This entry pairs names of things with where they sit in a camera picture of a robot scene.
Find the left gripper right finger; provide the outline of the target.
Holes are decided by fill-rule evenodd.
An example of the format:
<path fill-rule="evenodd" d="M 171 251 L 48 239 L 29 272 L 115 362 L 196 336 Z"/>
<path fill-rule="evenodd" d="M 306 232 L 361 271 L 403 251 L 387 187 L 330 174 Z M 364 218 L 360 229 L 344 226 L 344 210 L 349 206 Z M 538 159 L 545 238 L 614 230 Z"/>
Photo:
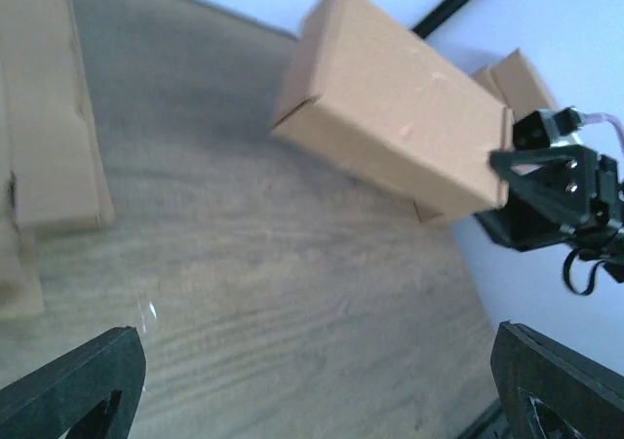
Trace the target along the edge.
<path fill-rule="evenodd" d="M 524 324 L 503 322 L 490 366 L 514 438 L 621 438 L 623 377 Z"/>

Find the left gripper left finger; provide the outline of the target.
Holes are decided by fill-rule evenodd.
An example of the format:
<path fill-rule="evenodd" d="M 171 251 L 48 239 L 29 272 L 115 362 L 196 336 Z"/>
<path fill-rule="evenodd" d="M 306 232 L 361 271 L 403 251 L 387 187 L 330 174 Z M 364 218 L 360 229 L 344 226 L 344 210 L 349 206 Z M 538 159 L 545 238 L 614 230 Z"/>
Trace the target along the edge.
<path fill-rule="evenodd" d="M 127 438 L 146 374 L 135 327 L 115 327 L 1 389 L 3 438 Z"/>

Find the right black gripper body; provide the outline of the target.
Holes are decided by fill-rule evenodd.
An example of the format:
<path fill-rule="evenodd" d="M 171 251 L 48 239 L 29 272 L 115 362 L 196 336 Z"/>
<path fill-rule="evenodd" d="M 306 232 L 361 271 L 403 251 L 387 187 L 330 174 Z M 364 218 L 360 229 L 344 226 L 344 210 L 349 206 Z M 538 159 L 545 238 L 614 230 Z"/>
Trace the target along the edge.
<path fill-rule="evenodd" d="M 589 283 L 596 282 L 599 266 L 615 280 L 623 282 L 623 199 L 617 162 L 606 155 L 598 157 L 596 195 L 591 200 L 589 225 L 582 231 L 584 261 L 592 261 Z"/>

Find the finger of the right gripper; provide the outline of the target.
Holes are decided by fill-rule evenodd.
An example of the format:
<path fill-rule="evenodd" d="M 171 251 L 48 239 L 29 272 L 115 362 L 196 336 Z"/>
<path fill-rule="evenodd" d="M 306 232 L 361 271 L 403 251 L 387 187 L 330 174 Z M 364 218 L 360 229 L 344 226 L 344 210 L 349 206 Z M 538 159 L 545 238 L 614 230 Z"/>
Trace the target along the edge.
<path fill-rule="evenodd" d="M 594 223 L 596 151 L 578 144 L 493 151 L 489 165 L 508 185 L 508 209 L 531 209 L 551 223 L 572 228 Z"/>
<path fill-rule="evenodd" d="M 475 219 L 496 245 L 530 252 L 565 244 L 581 248 L 575 236 L 585 219 L 585 203 L 571 199 L 510 199 L 501 209 L 475 214 Z"/>

